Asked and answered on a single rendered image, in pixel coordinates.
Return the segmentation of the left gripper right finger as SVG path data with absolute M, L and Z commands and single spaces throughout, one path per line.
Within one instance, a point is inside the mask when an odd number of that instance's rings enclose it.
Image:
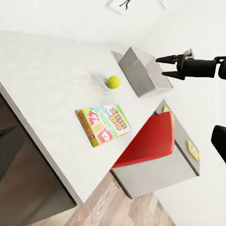
M 211 142 L 226 163 L 226 127 L 216 125 L 212 133 Z

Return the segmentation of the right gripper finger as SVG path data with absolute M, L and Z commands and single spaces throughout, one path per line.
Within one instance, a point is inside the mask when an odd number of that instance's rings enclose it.
M 180 79 L 177 71 L 162 72 L 161 74 L 164 76 L 167 76 L 167 77 L 173 77 L 173 78 Z
M 155 62 L 174 65 L 177 62 L 178 58 L 179 58 L 179 55 L 166 56 L 166 57 L 161 57 L 156 59 Z

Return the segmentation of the tennis ball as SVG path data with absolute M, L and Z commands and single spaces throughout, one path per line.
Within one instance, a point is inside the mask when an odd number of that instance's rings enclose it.
M 108 86 L 112 89 L 116 89 L 120 86 L 120 79 L 117 76 L 111 76 L 107 80 Z

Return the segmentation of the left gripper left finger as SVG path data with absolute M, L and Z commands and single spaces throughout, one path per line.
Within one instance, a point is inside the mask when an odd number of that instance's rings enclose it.
M 20 125 L 0 131 L 0 182 L 24 144 Z

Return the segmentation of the board game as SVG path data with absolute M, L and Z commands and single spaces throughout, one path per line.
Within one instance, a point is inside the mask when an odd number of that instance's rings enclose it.
M 94 148 L 132 131 L 119 104 L 81 109 L 77 115 Z

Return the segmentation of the jigsaw puzzle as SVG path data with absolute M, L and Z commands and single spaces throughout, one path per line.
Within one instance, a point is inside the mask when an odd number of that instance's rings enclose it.
M 169 111 L 168 108 L 166 106 L 164 106 L 163 112 L 167 112 L 167 111 Z M 174 118 L 173 115 L 171 115 L 171 116 L 172 116 L 172 122 L 173 122 L 173 126 L 174 126 L 174 120 L 175 120 L 175 118 Z
M 188 150 L 191 152 L 191 154 L 195 157 L 196 160 L 201 162 L 199 152 L 197 149 L 192 145 L 192 143 L 187 139 L 187 145 L 188 145 Z

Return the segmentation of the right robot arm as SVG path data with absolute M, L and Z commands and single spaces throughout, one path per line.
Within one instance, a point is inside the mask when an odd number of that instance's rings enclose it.
M 166 56 L 156 59 L 155 62 L 174 65 L 177 63 L 177 71 L 162 72 L 167 77 L 173 77 L 185 80 L 186 77 L 209 77 L 214 78 L 216 65 L 218 68 L 218 76 L 226 79 L 226 56 L 215 57 L 214 60 L 195 59 L 192 48 L 183 54 Z

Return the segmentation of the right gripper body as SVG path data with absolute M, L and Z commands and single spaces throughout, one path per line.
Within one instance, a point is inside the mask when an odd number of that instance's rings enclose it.
M 180 80 L 185 80 L 186 77 L 202 77 L 203 61 L 201 59 L 185 59 L 184 54 L 179 54 L 177 71 Z

